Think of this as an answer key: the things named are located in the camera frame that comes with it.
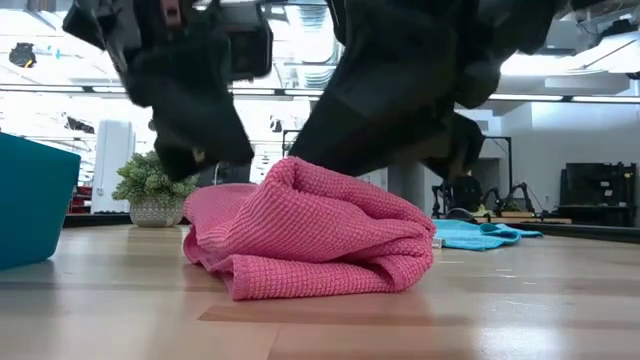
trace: teal towel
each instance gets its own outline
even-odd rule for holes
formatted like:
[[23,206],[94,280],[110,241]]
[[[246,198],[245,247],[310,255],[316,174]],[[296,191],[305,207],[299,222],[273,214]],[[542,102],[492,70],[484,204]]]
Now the teal towel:
[[436,237],[442,246],[455,249],[484,251],[503,245],[513,245],[522,237],[542,237],[539,231],[524,231],[504,224],[471,224],[460,220],[433,220]]

